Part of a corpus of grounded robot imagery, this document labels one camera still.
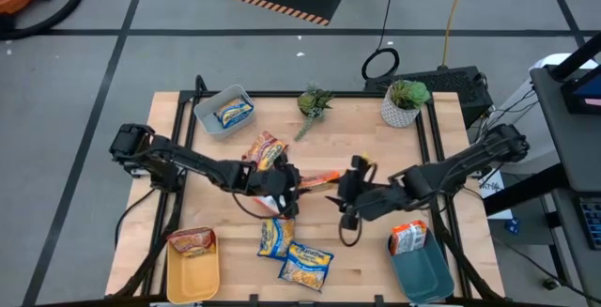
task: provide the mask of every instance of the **yellow plastic tray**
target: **yellow plastic tray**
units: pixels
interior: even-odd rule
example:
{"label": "yellow plastic tray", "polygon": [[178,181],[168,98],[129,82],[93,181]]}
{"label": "yellow plastic tray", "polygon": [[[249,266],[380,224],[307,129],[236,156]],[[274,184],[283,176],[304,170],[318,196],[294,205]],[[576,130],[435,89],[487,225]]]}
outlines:
{"label": "yellow plastic tray", "polygon": [[211,299],[219,289],[219,240],[215,253],[187,258],[167,242],[167,298],[172,303]]}

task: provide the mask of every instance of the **gray plastic bin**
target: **gray plastic bin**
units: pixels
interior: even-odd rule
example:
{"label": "gray plastic bin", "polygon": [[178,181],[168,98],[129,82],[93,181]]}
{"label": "gray plastic bin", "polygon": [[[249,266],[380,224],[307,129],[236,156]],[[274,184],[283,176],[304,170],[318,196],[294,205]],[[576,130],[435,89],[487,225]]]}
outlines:
{"label": "gray plastic bin", "polygon": [[205,131],[214,139],[222,140],[228,135],[244,128],[254,121],[253,109],[251,113],[240,122],[234,124],[230,128],[223,128],[222,124],[219,122],[214,113],[230,100],[237,97],[242,97],[254,107],[251,98],[248,97],[248,94],[246,91],[244,91],[242,86],[238,84],[226,88],[224,91],[209,98],[208,100],[201,101],[198,105],[196,105],[196,107],[194,107],[194,114],[196,115],[196,118],[198,118],[198,121],[203,126]]}
{"label": "gray plastic bin", "polygon": [[[387,252],[390,254],[391,240],[388,242]],[[453,294],[455,283],[429,229],[421,249],[392,255],[391,260],[396,278],[409,301],[422,304]]]}

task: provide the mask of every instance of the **white pot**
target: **white pot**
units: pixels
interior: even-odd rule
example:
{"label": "white pot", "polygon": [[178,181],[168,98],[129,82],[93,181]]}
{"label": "white pot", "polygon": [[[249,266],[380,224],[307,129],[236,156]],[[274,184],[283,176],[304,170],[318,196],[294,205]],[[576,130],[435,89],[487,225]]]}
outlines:
{"label": "white pot", "polygon": [[384,101],[382,102],[382,107],[380,112],[382,113],[382,119],[388,125],[393,126],[395,128],[404,128],[407,125],[411,124],[418,113],[420,113],[420,109],[413,110],[405,110],[394,105],[391,100],[391,87],[386,91],[386,96],[384,97]]}

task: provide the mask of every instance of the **wooden table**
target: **wooden table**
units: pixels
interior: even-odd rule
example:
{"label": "wooden table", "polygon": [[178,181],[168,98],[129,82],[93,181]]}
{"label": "wooden table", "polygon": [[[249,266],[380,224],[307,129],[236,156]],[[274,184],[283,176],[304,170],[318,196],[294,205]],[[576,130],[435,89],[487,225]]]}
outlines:
{"label": "wooden table", "polygon": [[[147,124],[157,134],[171,135],[177,98],[176,92],[155,94]],[[469,145],[457,95],[436,93],[434,99],[444,151],[446,156],[451,156]],[[376,181],[385,183],[387,176],[422,163],[415,124],[403,129],[387,126],[379,113],[381,99],[332,100],[333,109],[328,110],[325,121],[314,124],[298,143],[293,138],[302,125],[303,116],[295,99],[256,98],[254,103],[255,123],[222,142],[212,140],[202,128],[197,128],[193,150],[216,160],[236,160],[261,131],[267,130],[290,144],[288,158],[302,175],[345,170],[350,166],[353,154],[367,153],[370,159],[378,163]],[[187,106],[184,115],[179,141],[181,145],[184,144],[191,107],[190,104]],[[434,145],[426,118],[427,114],[424,113],[429,152],[434,161]],[[147,177],[133,181],[129,205],[148,191],[148,184]],[[470,180],[467,187],[478,191],[475,181]],[[325,195],[335,195],[335,190],[307,194],[300,199],[295,237],[301,243],[334,254],[330,274],[320,294],[278,279],[282,263],[256,256],[261,221],[242,212],[230,194],[221,192],[199,175],[189,174],[180,227],[213,226],[220,238],[221,286],[213,299],[248,300],[249,295],[258,294],[260,300],[373,301],[375,295],[381,294],[387,302],[407,301],[394,278],[386,240],[391,228],[401,223],[422,219],[431,225],[428,213],[398,211],[373,222],[364,222],[361,241],[355,247],[348,248],[338,239],[340,213],[334,204],[324,198]],[[158,198],[158,194],[153,195],[123,222],[106,287],[107,294],[116,292],[127,282],[146,256]],[[249,209],[259,214],[269,214],[251,198],[241,199]],[[491,288],[504,295],[482,201],[462,192],[455,197],[455,208],[467,258]],[[349,232],[347,237],[354,238],[354,234]],[[452,255],[447,254],[449,268],[455,277],[455,295],[460,297],[455,262]],[[157,261],[153,293],[159,292],[163,261],[164,256]]]}

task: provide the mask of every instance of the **teal bin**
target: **teal bin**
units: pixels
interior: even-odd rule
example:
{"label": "teal bin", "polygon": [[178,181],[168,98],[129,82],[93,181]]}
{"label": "teal bin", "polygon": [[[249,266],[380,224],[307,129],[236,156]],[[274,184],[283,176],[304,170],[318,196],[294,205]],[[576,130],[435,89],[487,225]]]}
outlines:
{"label": "teal bin", "polygon": [[429,303],[453,294],[455,284],[449,267],[429,229],[426,230],[422,248],[391,255],[391,260],[396,278],[409,301],[418,304]]}

